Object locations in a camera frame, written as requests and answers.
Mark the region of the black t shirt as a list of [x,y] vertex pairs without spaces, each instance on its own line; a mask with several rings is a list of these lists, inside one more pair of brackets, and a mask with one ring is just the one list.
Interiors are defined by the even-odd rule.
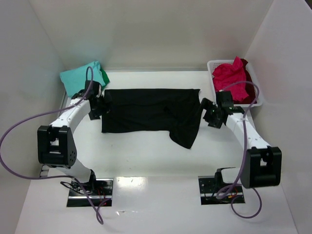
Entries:
[[199,89],[107,89],[113,109],[102,114],[103,133],[167,131],[190,149],[199,131]]

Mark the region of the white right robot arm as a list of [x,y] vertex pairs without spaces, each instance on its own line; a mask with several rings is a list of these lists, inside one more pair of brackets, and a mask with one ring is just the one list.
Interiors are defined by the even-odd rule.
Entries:
[[250,124],[247,110],[235,106],[229,91],[216,94],[217,102],[204,98],[199,111],[209,127],[230,129],[243,147],[243,159],[235,183],[244,188],[277,186],[281,180],[282,152],[266,142]]

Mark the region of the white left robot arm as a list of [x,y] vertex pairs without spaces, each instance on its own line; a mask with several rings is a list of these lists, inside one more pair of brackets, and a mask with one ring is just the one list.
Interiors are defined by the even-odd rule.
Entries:
[[85,82],[85,88],[72,96],[70,105],[48,126],[37,130],[39,163],[57,168],[67,176],[74,177],[87,191],[96,188],[93,170],[85,167],[78,159],[73,133],[85,116],[98,120],[110,110],[110,100],[102,96],[99,82]]

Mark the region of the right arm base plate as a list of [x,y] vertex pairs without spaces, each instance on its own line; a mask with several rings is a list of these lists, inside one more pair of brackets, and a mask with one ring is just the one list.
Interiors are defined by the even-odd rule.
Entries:
[[234,204],[245,203],[243,189],[241,185],[236,187],[223,199],[217,199],[216,193],[223,187],[230,185],[230,183],[224,183],[221,178],[217,176],[200,176],[198,178],[200,201],[201,205],[219,205],[219,204],[231,204],[234,199]]

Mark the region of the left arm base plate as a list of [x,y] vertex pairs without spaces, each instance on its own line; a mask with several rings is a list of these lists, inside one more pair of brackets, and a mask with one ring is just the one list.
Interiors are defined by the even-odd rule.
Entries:
[[[112,206],[113,183],[114,180],[112,178],[102,178],[96,180],[93,188],[85,187],[85,190],[95,207]],[[69,189],[67,207],[91,207],[86,194],[76,181],[72,180],[70,183],[62,181],[61,184]]]

